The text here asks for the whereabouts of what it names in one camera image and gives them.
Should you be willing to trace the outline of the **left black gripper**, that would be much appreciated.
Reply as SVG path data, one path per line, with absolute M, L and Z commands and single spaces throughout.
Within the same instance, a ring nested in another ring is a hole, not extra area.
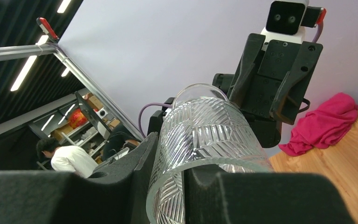
M 264 41 L 265 35 L 249 34 L 236 72 L 215 74 L 213 86 L 240 109 L 261 146 L 272 148 L 281 140 L 282 124 L 293 125 L 309 109 L 304 96 L 324 47 Z

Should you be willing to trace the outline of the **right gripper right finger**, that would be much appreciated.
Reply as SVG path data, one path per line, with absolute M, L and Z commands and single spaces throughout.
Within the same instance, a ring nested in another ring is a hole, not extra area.
M 339 191 L 311 173 L 228 173 L 217 165 L 183 173 L 187 224 L 352 224 Z

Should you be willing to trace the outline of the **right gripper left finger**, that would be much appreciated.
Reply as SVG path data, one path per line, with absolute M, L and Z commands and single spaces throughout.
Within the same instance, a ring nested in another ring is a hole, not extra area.
M 0 224 L 147 224 L 146 195 L 158 144 L 149 134 L 89 178 L 69 172 L 0 171 Z

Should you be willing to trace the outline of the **clear wine glass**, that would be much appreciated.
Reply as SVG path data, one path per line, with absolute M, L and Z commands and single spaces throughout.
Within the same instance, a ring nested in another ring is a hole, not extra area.
M 162 124 L 146 198 L 149 221 L 182 224 L 182 172 L 210 164 L 229 173 L 273 170 L 249 123 L 224 92 L 193 84 L 177 94 Z

